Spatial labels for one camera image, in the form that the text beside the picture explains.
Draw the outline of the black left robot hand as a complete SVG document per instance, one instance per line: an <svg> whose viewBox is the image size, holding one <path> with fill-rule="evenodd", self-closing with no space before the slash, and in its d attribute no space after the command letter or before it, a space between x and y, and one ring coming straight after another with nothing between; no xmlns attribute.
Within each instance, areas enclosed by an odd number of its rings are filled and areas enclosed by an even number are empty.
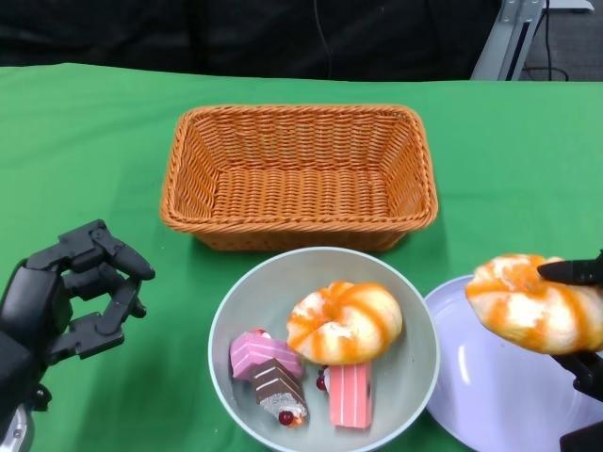
<svg viewBox="0 0 603 452"><path fill-rule="evenodd" d="M1 298L1 329L41 368L87 359L124 341L122 323L143 318L152 266L97 219L20 262Z"/></svg>

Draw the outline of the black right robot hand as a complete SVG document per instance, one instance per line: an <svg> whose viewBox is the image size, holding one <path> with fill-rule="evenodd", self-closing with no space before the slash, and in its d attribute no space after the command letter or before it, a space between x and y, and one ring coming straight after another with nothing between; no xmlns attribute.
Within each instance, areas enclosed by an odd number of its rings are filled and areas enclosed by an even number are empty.
<svg viewBox="0 0 603 452"><path fill-rule="evenodd" d="M545 280L576 286L602 287L602 254L591 260L570 260L543 264L537 271ZM575 376L574 388L602 401L602 358L594 351L552 355L561 367Z"/></svg>

